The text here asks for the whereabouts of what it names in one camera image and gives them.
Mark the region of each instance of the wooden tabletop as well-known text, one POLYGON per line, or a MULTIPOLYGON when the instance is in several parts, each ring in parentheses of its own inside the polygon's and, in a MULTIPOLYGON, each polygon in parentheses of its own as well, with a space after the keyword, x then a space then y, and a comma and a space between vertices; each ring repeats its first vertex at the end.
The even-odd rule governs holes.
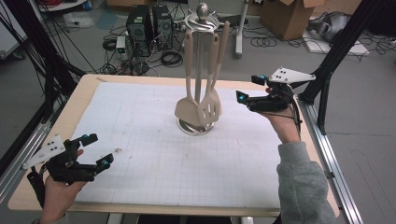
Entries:
MULTIPOLYGON (((86 75, 78 83, 75 91, 64 107, 60 117, 49 132, 47 143, 53 135, 60 134, 63 139, 71 138, 85 109, 90 103, 96 87, 101 82, 135 83, 162 86, 184 86, 184 78, 168 77, 124 77, 108 75, 86 75)), ((240 81, 222 81, 217 83, 219 89, 241 90, 264 90, 264 87, 240 81)), ((305 125, 302 124, 302 140, 306 142, 308 154, 312 161, 320 164, 318 153, 315 149, 311 135, 305 125)), ((329 190, 328 200, 334 213, 339 216, 339 209, 333 193, 329 190)), ((16 188, 8 207, 11 210, 41 210, 35 193, 27 178, 24 177, 16 188)), ((168 215, 203 215, 203 216, 250 216, 250 217, 275 217, 279 209, 274 208, 233 208, 233 207, 200 207, 200 206, 170 206, 170 205, 146 205, 146 204, 122 204, 122 203, 80 203, 75 202, 70 211, 106 212, 106 213, 137 213, 137 214, 168 214, 168 215)))

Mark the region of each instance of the hand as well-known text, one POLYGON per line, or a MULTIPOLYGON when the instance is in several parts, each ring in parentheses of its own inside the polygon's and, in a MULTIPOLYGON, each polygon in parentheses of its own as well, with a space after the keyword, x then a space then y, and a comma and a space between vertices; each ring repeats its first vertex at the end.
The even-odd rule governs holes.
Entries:
POLYGON ((61 219, 67 209, 74 203, 77 194, 87 182, 75 182, 67 186, 63 182, 54 181, 52 176, 46 179, 46 200, 40 218, 40 224, 52 223, 61 219))
POLYGON ((280 112, 259 114, 270 120, 274 130, 277 133, 277 136, 283 144, 301 141, 290 109, 285 109, 280 112))

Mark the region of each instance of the spatula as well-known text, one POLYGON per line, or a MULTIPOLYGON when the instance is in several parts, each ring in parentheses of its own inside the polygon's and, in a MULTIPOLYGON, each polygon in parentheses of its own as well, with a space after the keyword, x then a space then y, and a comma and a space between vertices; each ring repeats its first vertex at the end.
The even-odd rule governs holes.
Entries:
POLYGON ((186 32, 186 37, 184 40, 184 54, 185 54, 185 63, 186 63, 186 91, 187 96, 183 99, 180 99, 177 102, 175 115, 179 119, 195 125, 201 126, 199 117, 198 117, 198 104, 192 98, 191 95, 191 69, 192 69, 192 57, 193 57, 193 39, 191 31, 186 32))
POLYGON ((219 120, 218 104, 212 94, 212 79, 219 51, 219 36, 213 34, 210 43, 205 96, 201 103, 198 104, 198 118, 201 125, 210 124, 219 120))
POLYGON ((217 102, 217 105, 219 108, 219 115, 222 114, 222 108, 221 108, 221 102, 220 102, 218 92, 215 89, 215 85, 216 85, 216 81, 219 78, 221 63, 224 58, 225 47, 227 46, 229 30, 230 30, 230 23, 228 21, 226 21, 226 22, 224 22, 224 27, 221 32, 221 39, 220 39, 220 43, 219 43, 219 53, 218 53, 218 58, 216 60, 215 75, 213 76, 213 81, 212 81, 212 94, 213 94, 213 98, 217 102))

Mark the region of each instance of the gray floor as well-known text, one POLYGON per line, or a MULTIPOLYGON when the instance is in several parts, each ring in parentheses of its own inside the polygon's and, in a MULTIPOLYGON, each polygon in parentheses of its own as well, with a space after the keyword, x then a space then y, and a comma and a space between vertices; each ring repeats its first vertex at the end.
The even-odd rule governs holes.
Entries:
MULTIPOLYGON (((90 12, 95 21, 104 14, 118 17, 111 27, 125 23, 125 13, 95 8, 90 12)), ((83 54, 98 68, 104 63, 103 36, 108 28, 97 24, 92 28, 69 33, 83 54)), ((247 28, 261 27, 257 17, 249 18, 247 28)), ((83 70, 92 70, 61 35, 71 63, 83 70)), ((375 45, 366 46, 374 49, 375 45)), ((276 41, 272 48, 253 47, 250 39, 243 40, 243 57, 233 56, 234 35, 230 35, 220 79, 250 81, 251 75, 272 74, 280 65, 301 72, 313 72, 324 59, 323 54, 308 53, 303 45, 291 47, 276 41)), ((380 55, 371 51, 360 62, 348 56, 332 78, 327 109, 326 130, 340 163, 349 189, 364 223, 396 223, 396 52, 380 55)), ((183 77, 184 67, 157 67, 147 76, 183 77)), ((0 61, 0 156, 9 148, 24 125, 44 101, 33 66, 28 60, 0 61)), ((9 196, 0 205, 0 223, 29 223, 37 212, 17 212, 7 208, 9 196)), ((106 214, 72 213, 71 223, 106 223, 106 214)), ((134 223, 135 215, 123 223, 134 223)), ((255 217, 255 223, 272 223, 272 218, 255 217)), ((347 223, 344 215, 337 223, 347 223)))

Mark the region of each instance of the computer tower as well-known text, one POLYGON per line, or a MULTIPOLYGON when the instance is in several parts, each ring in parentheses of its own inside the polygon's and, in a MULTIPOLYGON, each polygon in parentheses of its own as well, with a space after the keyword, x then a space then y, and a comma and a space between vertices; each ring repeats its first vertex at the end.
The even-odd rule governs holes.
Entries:
POLYGON ((173 47, 173 19, 167 6, 153 6, 152 19, 158 49, 173 47))
POLYGON ((150 44, 153 40, 149 6, 133 5, 126 21, 126 29, 131 40, 134 56, 151 55, 150 44))

